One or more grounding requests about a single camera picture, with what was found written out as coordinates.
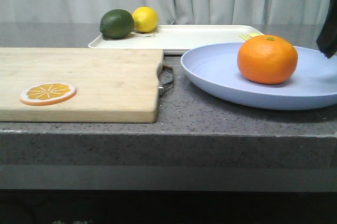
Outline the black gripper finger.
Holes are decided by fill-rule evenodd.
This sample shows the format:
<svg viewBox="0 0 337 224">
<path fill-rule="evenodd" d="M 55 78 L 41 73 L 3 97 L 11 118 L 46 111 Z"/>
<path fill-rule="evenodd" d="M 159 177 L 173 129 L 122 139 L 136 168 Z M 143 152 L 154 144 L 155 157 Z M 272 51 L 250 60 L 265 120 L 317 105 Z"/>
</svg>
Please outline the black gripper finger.
<svg viewBox="0 0 337 224">
<path fill-rule="evenodd" d="M 330 0 L 329 9 L 322 30 L 316 40 L 320 52 L 326 58 L 336 53 L 336 0 Z"/>
</svg>

